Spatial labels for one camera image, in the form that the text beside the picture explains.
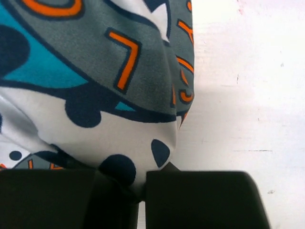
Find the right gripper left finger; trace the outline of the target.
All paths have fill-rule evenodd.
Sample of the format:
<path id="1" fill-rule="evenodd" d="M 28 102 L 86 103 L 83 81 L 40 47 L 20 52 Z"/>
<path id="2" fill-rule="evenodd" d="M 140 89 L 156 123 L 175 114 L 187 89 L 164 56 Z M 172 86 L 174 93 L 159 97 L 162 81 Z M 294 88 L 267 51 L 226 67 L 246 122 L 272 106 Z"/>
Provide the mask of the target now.
<path id="1" fill-rule="evenodd" d="M 0 173 L 3 229 L 134 229 L 138 205 L 94 170 Z"/>

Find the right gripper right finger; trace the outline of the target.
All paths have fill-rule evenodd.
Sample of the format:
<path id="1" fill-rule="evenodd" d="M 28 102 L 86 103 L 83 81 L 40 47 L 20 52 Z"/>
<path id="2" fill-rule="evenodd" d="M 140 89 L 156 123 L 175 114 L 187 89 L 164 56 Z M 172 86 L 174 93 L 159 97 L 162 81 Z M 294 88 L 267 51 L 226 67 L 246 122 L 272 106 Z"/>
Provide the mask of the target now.
<path id="1" fill-rule="evenodd" d="M 243 171 L 147 173 L 148 229 L 268 229 L 256 183 Z"/>

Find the colourful patterned shorts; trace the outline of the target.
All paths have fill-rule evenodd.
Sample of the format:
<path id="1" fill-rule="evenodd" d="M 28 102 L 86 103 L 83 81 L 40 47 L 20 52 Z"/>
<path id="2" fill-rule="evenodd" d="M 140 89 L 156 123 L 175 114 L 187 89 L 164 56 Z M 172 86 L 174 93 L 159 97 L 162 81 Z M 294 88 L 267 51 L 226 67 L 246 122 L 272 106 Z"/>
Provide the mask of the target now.
<path id="1" fill-rule="evenodd" d="M 0 166 L 95 168 L 140 193 L 194 99 L 189 0 L 3 0 Z"/>

